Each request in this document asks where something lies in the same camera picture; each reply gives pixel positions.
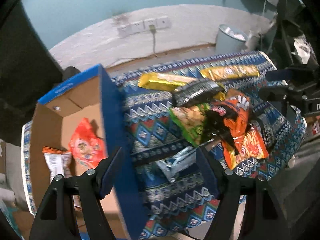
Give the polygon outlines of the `red biscuit snack bag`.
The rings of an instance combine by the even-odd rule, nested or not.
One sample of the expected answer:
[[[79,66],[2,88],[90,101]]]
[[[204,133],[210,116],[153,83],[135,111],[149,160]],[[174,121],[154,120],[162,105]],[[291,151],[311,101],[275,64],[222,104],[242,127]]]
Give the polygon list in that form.
[[[76,162],[87,168],[96,168],[108,157],[105,142],[97,137],[88,118],[82,118],[68,143]]]

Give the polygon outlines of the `orange chips bag with label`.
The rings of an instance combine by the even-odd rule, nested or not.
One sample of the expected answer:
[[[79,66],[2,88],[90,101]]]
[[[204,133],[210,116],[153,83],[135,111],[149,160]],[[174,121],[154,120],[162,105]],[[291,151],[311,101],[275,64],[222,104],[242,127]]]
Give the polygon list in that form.
[[[43,146],[42,153],[50,170],[50,182],[58,174],[63,175],[65,178],[72,176],[69,168],[72,162],[71,152]]]

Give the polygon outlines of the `yellow cracker snack pack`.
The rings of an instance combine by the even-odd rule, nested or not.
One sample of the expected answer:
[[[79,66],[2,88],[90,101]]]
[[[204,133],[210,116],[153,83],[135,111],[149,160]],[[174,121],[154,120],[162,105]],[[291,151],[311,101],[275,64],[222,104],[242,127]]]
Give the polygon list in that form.
[[[246,77],[259,77],[259,70],[255,65],[231,65],[210,67],[200,71],[204,78],[213,81],[226,81]]]

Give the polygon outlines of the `long gold snack pack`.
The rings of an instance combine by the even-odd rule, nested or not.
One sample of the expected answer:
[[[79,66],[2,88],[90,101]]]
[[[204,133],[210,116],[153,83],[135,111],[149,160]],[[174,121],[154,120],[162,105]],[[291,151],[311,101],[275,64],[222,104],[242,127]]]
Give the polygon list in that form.
[[[195,77],[187,77],[174,74],[147,73],[143,74],[138,80],[138,87],[144,89],[162,90],[172,92],[177,87],[186,85],[198,80]]]

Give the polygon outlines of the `red fries snack bag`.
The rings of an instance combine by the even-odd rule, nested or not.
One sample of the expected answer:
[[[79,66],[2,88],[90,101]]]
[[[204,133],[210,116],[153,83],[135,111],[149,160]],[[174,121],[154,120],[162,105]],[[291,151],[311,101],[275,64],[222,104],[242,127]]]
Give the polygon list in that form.
[[[253,157],[266,159],[269,153],[258,129],[252,126],[248,132],[233,139],[236,148],[222,141],[223,156],[229,169],[233,170],[238,164]]]

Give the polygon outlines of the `orange black chips bag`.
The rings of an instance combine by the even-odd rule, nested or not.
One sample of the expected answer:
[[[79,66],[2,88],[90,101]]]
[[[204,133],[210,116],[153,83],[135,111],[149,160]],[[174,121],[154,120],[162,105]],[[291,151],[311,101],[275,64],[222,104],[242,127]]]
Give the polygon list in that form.
[[[218,136],[234,149],[235,155],[238,155],[239,145],[234,139],[246,132],[249,107],[250,100],[244,93],[234,88],[229,89],[225,100],[211,103],[205,111],[201,142]]]

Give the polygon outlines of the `pale blue waste bin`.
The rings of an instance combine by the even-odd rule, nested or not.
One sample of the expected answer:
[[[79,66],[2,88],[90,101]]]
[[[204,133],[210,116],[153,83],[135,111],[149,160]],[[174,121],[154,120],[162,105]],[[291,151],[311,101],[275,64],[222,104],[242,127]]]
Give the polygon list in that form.
[[[248,36],[239,29],[226,24],[219,25],[216,36],[217,54],[238,53],[246,49]]]

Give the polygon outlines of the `silver foil snack pack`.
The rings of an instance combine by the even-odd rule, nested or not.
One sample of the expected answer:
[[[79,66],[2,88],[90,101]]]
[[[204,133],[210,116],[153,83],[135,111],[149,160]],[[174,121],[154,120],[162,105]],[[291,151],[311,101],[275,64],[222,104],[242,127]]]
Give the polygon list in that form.
[[[196,162],[196,149],[188,146],[164,160],[156,161],[158,168],[170,183],[175,182],[178,174]]]

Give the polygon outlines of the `blue patterned tablecloth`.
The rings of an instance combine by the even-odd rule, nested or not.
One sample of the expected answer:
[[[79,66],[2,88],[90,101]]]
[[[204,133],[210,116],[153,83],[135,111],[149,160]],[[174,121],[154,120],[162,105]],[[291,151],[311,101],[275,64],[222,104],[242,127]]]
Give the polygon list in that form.
[[[306,120],[296,108],[284,116],[268,102],[259,99],[258,90],[267,87],[268,71],[275,70],[272,61],[260,51],[214,55],[168,64],[154,65],[110,77],[121,93],[121,105],[129,153],[135,172],[138,192],[148,212],[148,221],[139,239],[164,237],[178,229],[188,229],[214,218],[217,200],[210,194],[196,165],[183,171],[170,183],[157,167],[155,158],[166,159],[188,146],[180,128],[172,121],[169,109],[173,105],[169,92],[138,87],[142,74],[150,72],[200,77],[200,71],[210,67],[255,65],[259,77],[231,80],[226,89],[243,92],[253,106],[253,113],[265,144],[272,146],[265,161],[249,158],[235,168],[239,176],[253,178],[259,174],[271,179],[284,168],[298,150],[306,131]],[[23,128],[23,147],[29,210],[36,214],[29,168],[31,122]]]

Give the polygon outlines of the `blue cardboard box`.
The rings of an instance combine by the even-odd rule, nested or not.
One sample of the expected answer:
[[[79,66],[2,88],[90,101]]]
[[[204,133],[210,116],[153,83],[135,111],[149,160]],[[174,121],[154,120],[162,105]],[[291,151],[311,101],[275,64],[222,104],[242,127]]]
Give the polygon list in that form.
[[[97,65],[59,84],[37,102],[30,129],[29,168],[36,211],[50,185],[43,146],[69,151],[68,143],[82,118],[88,118],[107,155],[123,149],[123,162],[111,192],[101,201],[105,217],[119,215],[128,239],[139,239],[148,212],[138,192],[124,126],[121,93],[103,66]],[[72,177],[88,169],[72,156]]]

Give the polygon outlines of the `black cylindrical device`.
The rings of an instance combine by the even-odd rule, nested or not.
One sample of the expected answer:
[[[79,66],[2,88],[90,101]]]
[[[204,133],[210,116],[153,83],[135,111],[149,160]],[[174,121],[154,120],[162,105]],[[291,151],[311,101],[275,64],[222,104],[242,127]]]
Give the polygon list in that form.
[[[69,66],[63,70],[62,81],[64,82],[79,73],[80,73],[80,70],[78,70],[77,68],[75,68],[73,66]]]

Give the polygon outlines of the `green pea snack bag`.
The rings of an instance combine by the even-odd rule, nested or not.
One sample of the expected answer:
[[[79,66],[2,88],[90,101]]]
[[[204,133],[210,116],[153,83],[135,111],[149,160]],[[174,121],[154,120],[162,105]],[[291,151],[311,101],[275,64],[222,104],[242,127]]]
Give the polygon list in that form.
[[[206,111],[209,110],[208,103],[202,103],[191,107],[172,107],[169,114],[172,121],[180,128],[184,139],[198,147],[211,141],[211,135],[204,134],[204,123]]]

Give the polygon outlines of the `black snack bag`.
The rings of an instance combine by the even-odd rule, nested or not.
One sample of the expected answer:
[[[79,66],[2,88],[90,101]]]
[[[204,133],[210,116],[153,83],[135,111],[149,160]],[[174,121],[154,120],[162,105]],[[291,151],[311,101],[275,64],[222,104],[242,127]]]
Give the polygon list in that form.
[[[210,102],[217,93],[223,91],[223,86],[213,80],[198,79],[177,87],[171,94],[174,106],[191,107]]]

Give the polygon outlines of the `white wall socket strip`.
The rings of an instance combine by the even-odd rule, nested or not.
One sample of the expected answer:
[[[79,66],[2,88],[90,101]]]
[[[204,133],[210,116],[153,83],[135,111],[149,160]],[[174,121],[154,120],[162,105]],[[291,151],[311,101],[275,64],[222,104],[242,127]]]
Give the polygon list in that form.
[[[168,16],[149,18],[133,23],[128,23],[117,28],[120,37],[127,37],[137,33],[151,31],[152,29],[166,29],[171,27],[171,20]]]

